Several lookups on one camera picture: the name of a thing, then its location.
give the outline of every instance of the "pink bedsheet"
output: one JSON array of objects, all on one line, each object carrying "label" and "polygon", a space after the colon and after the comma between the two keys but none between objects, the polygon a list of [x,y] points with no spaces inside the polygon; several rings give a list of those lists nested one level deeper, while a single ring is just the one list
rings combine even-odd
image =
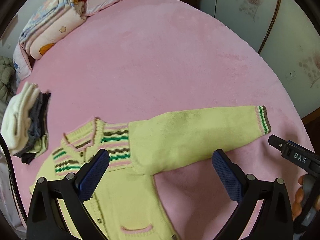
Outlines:
[{"label": "pink bedsheet", "polygon": [[[28,187],[62,133],[93,116],[117,123],[168,111],[265,105],[273,134],[313,149],[267,63],[218,20],[177,0],[123,0],[102,10],[53,46],[27,80],[52,93],[48,151],[30,165],[13,158],[27,210]],[[303,171],[267,141],[264,136],[228,156],[258,179],[284,178],[292,200]],[[182,239],[213,239],[236,207],[210,160],[155,177]]]}]

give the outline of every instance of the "striped cuff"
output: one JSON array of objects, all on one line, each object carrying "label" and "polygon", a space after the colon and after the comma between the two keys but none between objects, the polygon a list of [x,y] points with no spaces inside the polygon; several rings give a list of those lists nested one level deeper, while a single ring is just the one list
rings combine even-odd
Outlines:
[{"label": "striped cuff", "polygon": [[256,106],[256,114],[258,118],[258,125],[262,134],[271,132],[271,126],[267,116],[267,109],[265,106]]}]

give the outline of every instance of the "hand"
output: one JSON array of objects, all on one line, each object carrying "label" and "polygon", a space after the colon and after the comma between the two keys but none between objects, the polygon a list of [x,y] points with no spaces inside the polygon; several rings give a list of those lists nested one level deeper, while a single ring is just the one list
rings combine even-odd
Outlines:
[{"label": "hand", "polygon": [[[303,185],[303,176],[301,176],[299,179],[298,179],[298,183],[302,186]],[[295,195],[295,200],[294,200],[294,203],[292,205],[292,219],[295,220],[296,217],[298,217],[301,212],[302,212],[302,206],[301,206],[301,202],[303,200],[303,197],[304,197],[304,192],[303,192],[303,189],[302,187],[299,188],[296,192],[296,195]],[[319,211],[320,209],[320,195],[318,196],[316,202],[315,202],[315,205],[314,207],[316,208],[317,211]]]}]

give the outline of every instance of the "screw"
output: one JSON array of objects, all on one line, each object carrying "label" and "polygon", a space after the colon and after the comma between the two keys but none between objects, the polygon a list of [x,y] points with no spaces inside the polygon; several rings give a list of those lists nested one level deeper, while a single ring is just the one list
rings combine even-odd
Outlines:
[{"label": "screw", "polygon": [[283,179],[281,179],[281,178],[278,178],[278,179],[277,179],[277,182],[278,182],[279,184],[283,184],[283,183],[284,183]]},{"label": "screw", "polygon": [[247,175],[247,179],[253,181],[253,180],[256,179],[256,177],[254,175],[252,175],[252,174],[248,174]]},{"label": "screw", "polygon": [[38,182],[39,184],[41,184],[42,182],[44,182],[44,177],[39,178],[39,179],[37,180],[37,182]]},{"label": "screw", "polygon": [[75,174],[71,172],[71,173],[68,173],[66,177],[67,177],[67,179],[70,180],[70,179],[73,179],[75,177]]}]

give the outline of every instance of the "yellow sweater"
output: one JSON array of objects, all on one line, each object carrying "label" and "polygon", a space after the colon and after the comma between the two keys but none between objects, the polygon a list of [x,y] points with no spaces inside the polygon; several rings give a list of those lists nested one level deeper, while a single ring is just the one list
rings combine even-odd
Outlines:
[{"label": "yellow sweater", "polygon": [[[153,175],[209,159],[217,149],[241,147],[270,131],[264,106],[170,112],[129,124],[94,119],[63,136],[36,179],[76,173],[104,148],[110,154],[109,167],[92,198],[84,202],[100,230],[110,240],[178,239]],[[80,238],[63,200],[58,201],[71,234]]]}]

